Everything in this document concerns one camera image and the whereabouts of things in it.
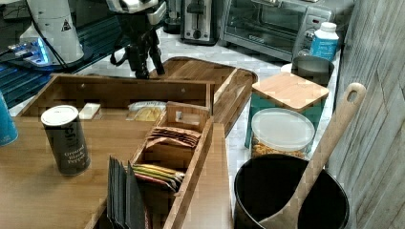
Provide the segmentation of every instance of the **water bottle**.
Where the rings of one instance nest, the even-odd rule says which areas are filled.
[[[17,137],[17,129],[15,128],[6,101],[0,91],[0,147],[12,143]]]

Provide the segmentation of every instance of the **black trash can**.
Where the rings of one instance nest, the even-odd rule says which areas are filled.
[[[235,228],[264,228],[259,221],[286,205],[307,164],[285,155],[263,155],[245,163],[235,177]],[[301,208],[298,229],[343,229],[349,212],[343,188],[324,170]]]

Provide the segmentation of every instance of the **bottle cap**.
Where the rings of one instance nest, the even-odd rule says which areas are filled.
[[[323,22],[321,24],[322,31],[336,31],[336,24],[331,22]]]

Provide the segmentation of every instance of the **metal tin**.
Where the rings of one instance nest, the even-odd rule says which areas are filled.
[[[17,128],[11,119],[3,94],[0,92],[0,146],[8,145],[18,138]]]
[[[90,165],[78,110],[73,106],[52,107],[41,115],[53,156],[62,175],[74,176]]]

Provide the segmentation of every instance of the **blue light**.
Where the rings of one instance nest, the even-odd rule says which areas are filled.
[[[38,38],[38,45],[39,45],[39,49],[41,50],[41,54],[42,54],[42,57],[44,58],[45,63],[48,63],[48,56],[47,56],[47,53],[45,52],[44,43],[42,43],[41,38]]]

